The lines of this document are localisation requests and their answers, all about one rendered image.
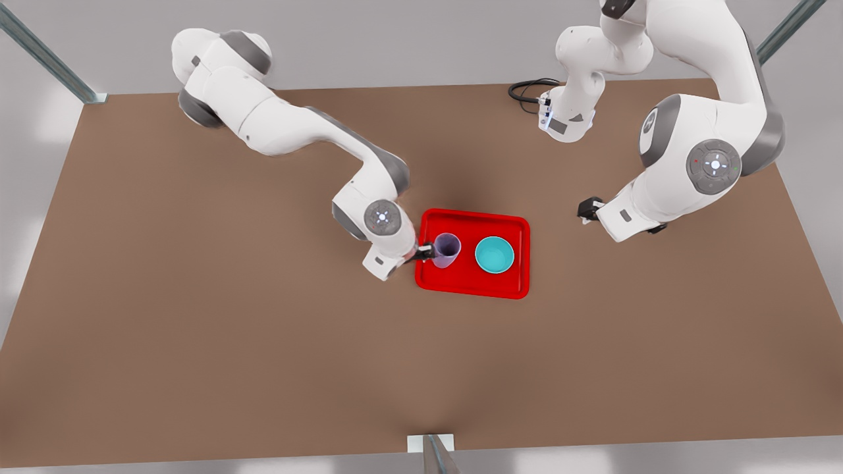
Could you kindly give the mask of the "purple cup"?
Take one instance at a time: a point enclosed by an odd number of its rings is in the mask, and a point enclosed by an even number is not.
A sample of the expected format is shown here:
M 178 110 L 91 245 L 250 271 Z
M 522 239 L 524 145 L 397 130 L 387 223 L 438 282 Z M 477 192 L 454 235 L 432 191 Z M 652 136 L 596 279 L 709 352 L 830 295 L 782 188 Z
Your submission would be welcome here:
M 451 233 L 442 233 L 437 235 L 433 241 L 433 262 L 437 268 L 446 268 L 454 262 L 460 255 L 462 248 L 461 241 L 458 237 Z

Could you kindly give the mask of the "teal bowl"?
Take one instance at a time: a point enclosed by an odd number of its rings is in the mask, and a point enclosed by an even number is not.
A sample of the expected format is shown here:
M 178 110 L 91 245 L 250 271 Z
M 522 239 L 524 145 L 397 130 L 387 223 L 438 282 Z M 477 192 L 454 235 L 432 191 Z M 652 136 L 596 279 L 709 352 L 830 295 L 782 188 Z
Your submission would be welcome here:
M 490 274 L 501 274 L 514 264 L 514 247 L 499 236 L 488 236 L 480 240 L 475 248 L 476 263 Z

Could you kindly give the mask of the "red tray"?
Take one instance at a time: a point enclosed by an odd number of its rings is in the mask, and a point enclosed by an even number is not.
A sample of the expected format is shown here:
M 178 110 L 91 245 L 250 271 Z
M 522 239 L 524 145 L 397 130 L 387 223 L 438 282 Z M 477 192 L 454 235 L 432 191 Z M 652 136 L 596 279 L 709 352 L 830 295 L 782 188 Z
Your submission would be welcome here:
M 421 217 L 421 242 L 433 241 L 443 233 L 454 234 L 462 249 L 454 262 L 438 268 L 432 261 L 418 262 L 415 280 L 420 288 L 446 293 L 481 295 L 501 299 L 523 299 L 530 289 L 530 226 L 526 219 L 503 214 L 476 213 L 430 208 Z M 477 255 L 493 241 L 507 243 L 503 252 L 509 262 L 502 272 L 488 272 Z

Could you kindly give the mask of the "silver frame post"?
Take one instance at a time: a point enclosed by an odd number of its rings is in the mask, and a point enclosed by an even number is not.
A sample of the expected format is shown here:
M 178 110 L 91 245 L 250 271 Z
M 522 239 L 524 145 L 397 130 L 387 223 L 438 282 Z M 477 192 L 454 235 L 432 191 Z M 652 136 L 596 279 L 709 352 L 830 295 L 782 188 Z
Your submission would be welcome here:
M 421 453 L 423 474 L 462 474 L 452 453 L 453 434 L 416 434 L 406 437 L 407 453 Z
M 826 0 L 800 0 L 756 48 L 759 64 L 764 66 L 825 3 Z
M 82 104 L 103 104 L 108 99 L 107 93 L 97 93 L 76 75 L 66 63 L 61 60 L 42 39 L 33 33 L 23 21 L 0 2 L 0 30 L 4 31 L 21 48 L 27 51 L 40 66 L 59 81 Z

